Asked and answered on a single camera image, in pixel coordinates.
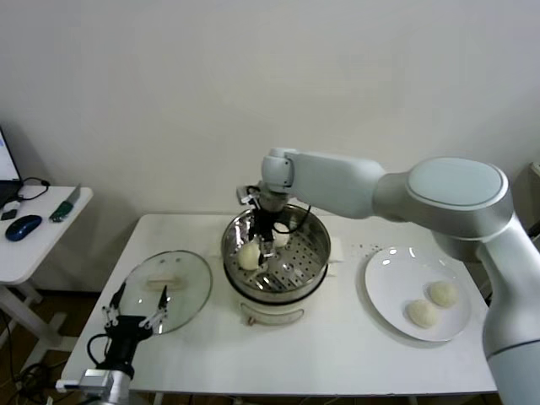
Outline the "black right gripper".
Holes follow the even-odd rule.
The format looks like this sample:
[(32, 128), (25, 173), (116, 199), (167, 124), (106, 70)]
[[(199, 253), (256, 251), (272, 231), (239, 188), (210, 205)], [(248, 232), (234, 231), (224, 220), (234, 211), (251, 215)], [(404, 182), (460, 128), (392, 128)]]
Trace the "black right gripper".
[(262, 266), (268, 259), (275, 256), (273, 226), (279, 219), (280, 213), (268, 212), (262, 208), (252, 210), (253, 219), (246, 223), (247, 241), (252, 242), (257, 237), (259, 249), (258, 265)]

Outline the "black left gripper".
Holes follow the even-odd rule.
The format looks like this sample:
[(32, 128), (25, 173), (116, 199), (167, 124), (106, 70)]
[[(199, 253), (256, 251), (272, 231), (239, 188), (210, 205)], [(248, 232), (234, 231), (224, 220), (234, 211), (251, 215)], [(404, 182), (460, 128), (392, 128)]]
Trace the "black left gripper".
[(152, 315), (146, 318), (144, 316), (119, 316), (119, 307), (125, 288), (126, 283), (123, 282), (112, 295), (109, 305), (103, 306), (105, 332), (111, 340), (105, 356), (107, 367), (131, 366), (138, 344), (150, 338), (152, 330), (159, 328), (168, 314), (169, 296), (167, 286), (164, 286), (157, 310)]

